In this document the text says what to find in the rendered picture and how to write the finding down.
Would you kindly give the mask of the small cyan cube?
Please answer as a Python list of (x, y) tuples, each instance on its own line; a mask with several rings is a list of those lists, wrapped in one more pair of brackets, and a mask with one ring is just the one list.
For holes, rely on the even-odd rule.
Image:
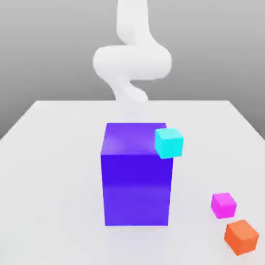
[(155, 150), (161, 159), (181, 157), (184, 138), (175, 128), (161, 128), (155, 130)]

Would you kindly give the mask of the large purple box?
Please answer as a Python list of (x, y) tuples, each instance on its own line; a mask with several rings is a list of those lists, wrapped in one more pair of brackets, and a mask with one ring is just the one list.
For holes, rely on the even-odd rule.
[(107, 123), (101, 148), (107, 226), (166, 226), (173, 160), (155, 150), (165, 123)]

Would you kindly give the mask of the small magenta cube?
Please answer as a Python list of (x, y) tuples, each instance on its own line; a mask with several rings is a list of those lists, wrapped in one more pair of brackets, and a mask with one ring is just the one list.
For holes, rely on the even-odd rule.
[(212, 195), (211, 209), (216, 218), (232, 218), (235, 215), (237, 203), (229, 193), (217, 193)]

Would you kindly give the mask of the small orange cube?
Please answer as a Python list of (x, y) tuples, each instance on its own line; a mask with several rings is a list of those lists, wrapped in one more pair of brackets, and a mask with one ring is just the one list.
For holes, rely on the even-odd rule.
[(224, 240), (237, 256), (254, 251), (258, 239), (259, 233), (244, 219), (226, 226)]

